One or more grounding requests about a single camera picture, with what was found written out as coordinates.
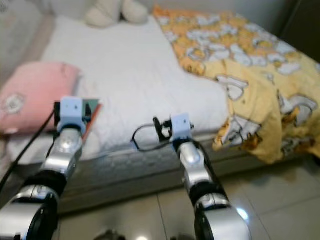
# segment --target silver joint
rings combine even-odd
[[[230,202],[226,196],[219,193],[210,193],[201,197],[195,204],[195,209],[203,208],[208,209],[213,206],[230,206]]]
[[[183,143],[178,152],[180,161],[185,169],[184,179],[188,192],[197,183],[213,182],[205,167],[205,156],[202,151],[196,148],[193,142]]]
[[[49,198],[55,199],[57,202],[59,201],[59,196],[56,191],[43,185],[30,185],[23,187],[20,192],[14,196],[12,201],[23,198],[38,200],[45,200]]]
[[[41,170],[55,171],[68,179],[74,173],[76,163],[82,154],[82,144],[81,133],[77,129],[64,129],[55,141]]]

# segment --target bed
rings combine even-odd
[[[170,147],[140,153],[130,144],[134,130],[154,116],[166,120],[172,114],[189,113],[194,136],[207,149],[220,176],[264,165],[244,151],[213,152],[213,136],[228,116],[227,100],[221,100],[227,99],[227,92],[217,82],[199,80],[179,67],[153,16],[144,26],[121,22],[105,30],[64,16],[57,16],[55,24],[40,60],[79,67],[82,75],[75,95],[99,98],[103,105],[61,200],[60,213],[182,185],[180,163]],[[152,134],[142,138],[157,141]],[[15,159],[29,139],[11,137],[7,158]],[[36,171],[51,143],[52,137],[44,134],[33,144],[8,183],[2,203]]]

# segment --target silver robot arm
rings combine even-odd
[[[60,135],[40,170],[0,210],[0,240],[52,238],[58,225],[59,199],[82,154],[82,134],[86,130],[82,109],[80,98],[61,100]]]
[[[192,139],[188,114],[171,118],[171,142],[183,167],[184,184],[195,212],[198,240],[250,240],[246,222],[232,207],[206,152]]]

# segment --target tile floor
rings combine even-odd
[[[320,167],[295,161],[221,179],[236,208],[246,211],[253,240],[320,239]],[[60,220],[55,240],[93,240],[104,229],[128,240],[194,235],[193,208],[184,189],[101,207]]]

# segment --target pink pillow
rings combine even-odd
[[[20,66],[0,92],[0,133],[36,132],[53,111],[54,102],[72,95],[79,69],[59,62]],[[54,129],[54,120],[47,130]]]

